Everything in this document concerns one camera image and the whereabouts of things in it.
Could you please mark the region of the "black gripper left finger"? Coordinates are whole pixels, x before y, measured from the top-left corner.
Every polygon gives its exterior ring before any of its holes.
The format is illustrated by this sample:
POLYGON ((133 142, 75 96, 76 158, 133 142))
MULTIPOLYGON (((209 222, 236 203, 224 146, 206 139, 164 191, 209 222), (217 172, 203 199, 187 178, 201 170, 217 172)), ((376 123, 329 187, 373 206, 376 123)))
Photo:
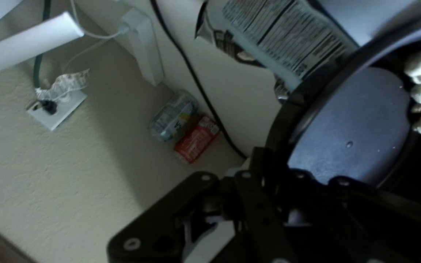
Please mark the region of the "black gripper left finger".
POLYGON ((108 241, 108 263, 183 263, 230 219, 234 190, 231 177, 193 172, 108 241))

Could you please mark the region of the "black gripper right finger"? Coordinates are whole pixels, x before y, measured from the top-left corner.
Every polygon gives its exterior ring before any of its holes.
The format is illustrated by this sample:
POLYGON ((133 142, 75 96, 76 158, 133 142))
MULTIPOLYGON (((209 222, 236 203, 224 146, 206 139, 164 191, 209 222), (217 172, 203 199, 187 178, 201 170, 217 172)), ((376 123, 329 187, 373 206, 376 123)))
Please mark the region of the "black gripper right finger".
POLYGON ((236 175, 241 234, 258 263, 421 263, 421 205, 307 171, 236 175))

